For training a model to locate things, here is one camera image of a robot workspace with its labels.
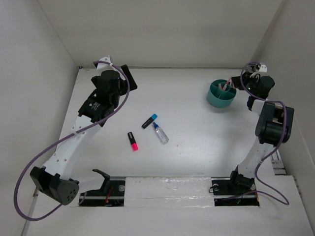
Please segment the pink purple pen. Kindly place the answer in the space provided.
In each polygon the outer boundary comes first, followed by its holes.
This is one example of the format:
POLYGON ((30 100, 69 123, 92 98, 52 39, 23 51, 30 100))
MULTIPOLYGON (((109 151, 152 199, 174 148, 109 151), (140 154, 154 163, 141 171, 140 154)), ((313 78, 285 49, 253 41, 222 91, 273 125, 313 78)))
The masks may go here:
POLYGON ((230 83, 230 81, 231 81, 231 78, 232 78, 232 77, 230 77, 230 78, 226 81, 226 83, 224 84, 224 86, 222 87, 222 90, 223 90, 223 91, 226 90, 227 86, 229 85, 229 83, 230 83))

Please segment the blue highlighter black body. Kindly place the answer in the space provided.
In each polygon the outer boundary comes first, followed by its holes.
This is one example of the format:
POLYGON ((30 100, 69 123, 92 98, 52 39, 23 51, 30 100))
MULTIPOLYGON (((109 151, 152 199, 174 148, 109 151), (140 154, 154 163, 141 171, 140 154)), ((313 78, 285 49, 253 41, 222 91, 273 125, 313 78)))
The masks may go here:
POLYGON ((154 122, 154 120, 157 118, 158 116, 156 114, 153 114, 152 116, 150 116, 142 125, 141 127, 143 129, 147 128, 151 123, 154 122))

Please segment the pink highlighter black body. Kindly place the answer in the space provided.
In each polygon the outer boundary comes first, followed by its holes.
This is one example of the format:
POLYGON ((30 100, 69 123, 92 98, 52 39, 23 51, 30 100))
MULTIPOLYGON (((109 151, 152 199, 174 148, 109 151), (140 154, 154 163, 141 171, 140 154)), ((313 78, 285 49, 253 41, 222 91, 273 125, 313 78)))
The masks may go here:
POLYGON ((133 151, 138 150, 138 145, 132 132, 128 132, 128 139, 133 151))

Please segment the clear bottle blue cap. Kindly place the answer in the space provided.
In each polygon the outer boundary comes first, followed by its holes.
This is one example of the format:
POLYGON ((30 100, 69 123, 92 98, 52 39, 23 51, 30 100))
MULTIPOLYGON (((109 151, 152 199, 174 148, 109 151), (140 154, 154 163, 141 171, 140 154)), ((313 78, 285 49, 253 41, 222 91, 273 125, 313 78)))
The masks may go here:
POLYGON ((159 138, 159 140, 161 141, 161 143, 162 144, 168 143, 169 138, 167 137, 165 132, 159 127, 159 125, 156 124, 155 122, 153 122, 153 127, 154 127, 156 135, 159 138))

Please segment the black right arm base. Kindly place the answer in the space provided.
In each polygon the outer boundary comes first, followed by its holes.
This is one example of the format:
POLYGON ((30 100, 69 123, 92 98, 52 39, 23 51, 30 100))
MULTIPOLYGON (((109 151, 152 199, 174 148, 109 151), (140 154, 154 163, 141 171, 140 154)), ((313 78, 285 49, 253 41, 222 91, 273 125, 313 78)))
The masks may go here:
POLYGON ((214 177, 208 192, 214 195, 216 207, 260 206, 254 178, 238 173, 238 167, 230 177, 214 177))

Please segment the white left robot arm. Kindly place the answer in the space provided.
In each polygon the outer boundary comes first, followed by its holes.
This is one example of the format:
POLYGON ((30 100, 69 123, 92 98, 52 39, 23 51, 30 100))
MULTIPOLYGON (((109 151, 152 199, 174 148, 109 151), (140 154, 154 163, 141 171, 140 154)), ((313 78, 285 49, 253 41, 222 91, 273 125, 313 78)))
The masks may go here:
POLYGON ((121 78, 117 69, 104 70, 92 77, 95 90, 79 109, 69 132, 71 137, 60 143, 42 167, 33 167, 30 172, 37 189, 61 205, 70 204, 78 194, 79 181, 71 179, 71 173, 83 150, 104 126, 105 118, 121 107, 120 97, 137 89, 128 66, 122 65, 121 71, 126 80, 121 78))

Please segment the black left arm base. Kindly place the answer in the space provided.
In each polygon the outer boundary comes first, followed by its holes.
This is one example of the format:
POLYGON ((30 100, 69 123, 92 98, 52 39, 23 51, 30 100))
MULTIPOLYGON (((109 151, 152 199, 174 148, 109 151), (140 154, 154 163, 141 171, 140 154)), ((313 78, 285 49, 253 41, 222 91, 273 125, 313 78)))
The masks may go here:
POLYGON ((123 207, 125 201, 126 178, 110 177, 107 173, 92 169, 103 177, 99 189, 92 189, 80 194, 80 207, 123 207))

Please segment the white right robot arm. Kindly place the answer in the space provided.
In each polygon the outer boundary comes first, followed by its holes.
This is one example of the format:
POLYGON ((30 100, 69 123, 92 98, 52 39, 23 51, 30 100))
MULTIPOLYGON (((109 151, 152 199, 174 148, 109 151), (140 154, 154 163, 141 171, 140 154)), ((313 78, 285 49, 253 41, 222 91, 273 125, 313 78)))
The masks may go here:
POLYGON ((231 78, 235 88, 251 93, 247 107, 259 115, 255 128, 255 142, 246 158, 230 175, 227 187, 234 194, 251 190, 257 179, 257 168, 273 147, 286 143, 291 135, 294 109, 280 103, 267 101, 275 82, 270 76, 252 75, 245 72, 241 77, 231 78))

